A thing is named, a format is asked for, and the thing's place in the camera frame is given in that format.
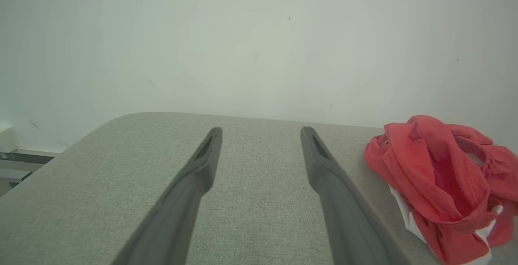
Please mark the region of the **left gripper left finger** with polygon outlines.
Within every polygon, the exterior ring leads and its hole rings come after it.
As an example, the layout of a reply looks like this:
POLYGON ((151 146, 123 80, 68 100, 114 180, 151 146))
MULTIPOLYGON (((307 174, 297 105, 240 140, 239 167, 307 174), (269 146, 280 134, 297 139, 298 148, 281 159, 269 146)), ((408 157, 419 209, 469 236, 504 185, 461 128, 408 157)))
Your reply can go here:
POLYGON ((111 265, 185 265, 202 197, 212 188, 223 132, 212 128, 111 265))

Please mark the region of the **white wall baseboard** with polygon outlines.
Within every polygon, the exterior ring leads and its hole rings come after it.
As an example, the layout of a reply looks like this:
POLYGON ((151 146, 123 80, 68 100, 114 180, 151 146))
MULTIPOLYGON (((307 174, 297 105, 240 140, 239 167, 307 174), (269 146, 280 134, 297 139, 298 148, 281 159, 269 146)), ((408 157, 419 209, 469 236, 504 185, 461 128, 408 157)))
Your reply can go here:
POLYGON ((33 147, 24 147, 24 146, 21 146, 13 151, 13 153, 16 153, 16 154, 35 155, 35 156, 41 156, 41 157, 57 157, 62 152, 63 152, 63 150, 48 149, 48 148, 33 148, 33 147))

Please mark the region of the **red basketball jersey white lining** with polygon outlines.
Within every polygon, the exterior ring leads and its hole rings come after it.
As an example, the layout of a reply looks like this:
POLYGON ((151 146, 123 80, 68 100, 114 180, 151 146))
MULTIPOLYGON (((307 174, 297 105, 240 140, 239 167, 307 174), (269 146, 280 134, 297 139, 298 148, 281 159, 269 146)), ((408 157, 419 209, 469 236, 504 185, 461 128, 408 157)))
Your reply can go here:
POLYGON ((472 127, 418 115, 389 123, 364 160, 389 186, 405 227, 444 265, 488 265, 513 237, 518 155, 472 127))

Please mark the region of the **small white box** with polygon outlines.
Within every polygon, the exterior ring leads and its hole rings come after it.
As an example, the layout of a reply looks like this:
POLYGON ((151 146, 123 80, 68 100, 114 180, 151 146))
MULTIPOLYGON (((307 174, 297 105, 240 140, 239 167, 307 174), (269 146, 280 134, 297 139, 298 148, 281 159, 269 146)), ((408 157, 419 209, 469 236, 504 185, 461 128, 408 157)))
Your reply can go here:
POLYGON ((0 125, 0 153, 11 153, 20 146, 15 129, 9 125, 0 125))

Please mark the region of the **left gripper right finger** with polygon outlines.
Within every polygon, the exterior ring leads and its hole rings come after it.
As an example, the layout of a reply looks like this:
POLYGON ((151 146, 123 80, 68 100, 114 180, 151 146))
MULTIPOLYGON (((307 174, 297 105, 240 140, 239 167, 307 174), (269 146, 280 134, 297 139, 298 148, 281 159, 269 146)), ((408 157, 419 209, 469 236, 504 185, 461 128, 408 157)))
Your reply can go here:
POLYGON ((319 195, 334 265, 410 265, 316 130, 300 131, 308 181, 319 195))

